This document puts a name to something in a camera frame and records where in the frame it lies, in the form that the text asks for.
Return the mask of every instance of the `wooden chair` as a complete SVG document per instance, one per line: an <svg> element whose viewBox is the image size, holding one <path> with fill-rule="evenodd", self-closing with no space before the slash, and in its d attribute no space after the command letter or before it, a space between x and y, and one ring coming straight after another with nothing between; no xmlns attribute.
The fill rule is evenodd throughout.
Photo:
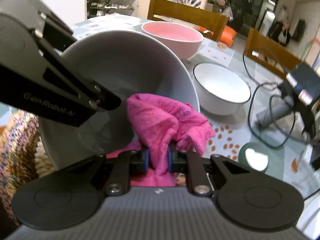
<svg viewBox="0 0 320 240"><path fill-rule="evenodd" d="M268 51L258 50L262 48L270 50L277 57L279 63L289 70L294 69L296 65L301 63L301 60L289 52L285 47L278 44L274 40L261 35L257 30L250 28L247 43L244 49L245 55L253 61L264 66L280 78L285 79L286 75L282 72L282 70L280 70L280 67L276 66L277 63L275 62L274 64L271 64L265 59L269 58L275 60L274 56ZM252 55L252 51L258 52L259 57Z"/></svg>
<svg viewBox="0 0 320 240"><path fill-rule="evenodd" d="M218 13L205 11L192 6L175 3L168 0L151 0L148 11L148 20L163 21L155 15L170 17L185 21L191 24L202 26L211 33L203 33L203 35L214 41L219 41L224 27L228 22L228 18Z"/></svg>

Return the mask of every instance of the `white cabinet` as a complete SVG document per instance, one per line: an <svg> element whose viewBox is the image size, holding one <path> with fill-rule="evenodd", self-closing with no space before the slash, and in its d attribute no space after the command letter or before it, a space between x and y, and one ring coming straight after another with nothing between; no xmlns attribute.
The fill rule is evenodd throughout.
<svg viewBox="0 0 320 240"><path fill-rule="evenodd" d="M147 19L150 0L137 0L136 17Z"/></svg>

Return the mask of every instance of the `bowl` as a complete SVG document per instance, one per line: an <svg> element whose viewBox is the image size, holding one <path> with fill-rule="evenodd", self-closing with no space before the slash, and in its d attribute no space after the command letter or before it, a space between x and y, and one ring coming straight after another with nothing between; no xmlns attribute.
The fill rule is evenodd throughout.
<svg viewBox="0 0 320 240"><path fill-rule="evenodd" d="M200 106L218 115L234 114L251 98L249 85L232 70L216 63L200 63L193 69Z"/></svg>
<svg viewBox="0 0 320 240"><path fill-rule="evenodd" d="M39 118L44 148L57 169L132 142L136 137L126 114L126 99L132 94L152 93L200 109L185 66L161 42L143 33L93 34L71 45L62 58L71 69L117 94L122 103L116 110L96 113L79 128Z"/></svg>
<svg viewBox="0 0 320 240"><path fill-rule="evenodd" d="M178 23L147 22L141 28L143 33L162 42L181 60L195 55L203 41L200 32Z"/></svg>

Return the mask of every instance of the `white logo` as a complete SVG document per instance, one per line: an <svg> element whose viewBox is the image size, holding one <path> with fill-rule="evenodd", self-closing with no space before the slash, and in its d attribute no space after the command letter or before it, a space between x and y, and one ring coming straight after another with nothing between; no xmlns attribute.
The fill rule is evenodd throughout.
<svg viewBox="0 0 320 240"><path fill-rule="evenodd" d="M155 191L155 193L157 193L158 195L160 195L160 194L162 194L164 192L164 190L163 189L157 189L156 191Z"/></svg>

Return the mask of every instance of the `pink cloth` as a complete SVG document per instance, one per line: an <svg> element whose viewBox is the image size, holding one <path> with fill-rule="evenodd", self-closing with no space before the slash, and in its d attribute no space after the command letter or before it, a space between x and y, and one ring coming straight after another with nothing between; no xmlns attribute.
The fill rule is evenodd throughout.
<svg viewBox="0 0 320 240"><path fill-rule="evenodd" d="M134 94L127 99L127 113L140 141L107 154L107 158L114 158L126 150L140 150L141 144L149 148L150 168L143 176L132 178L133 186L175 186L174 176L168 172L169 143L174 141L180 151L194 147L202 155L207 140L215 135L208 120L189 103L170 98Z"/></svg>

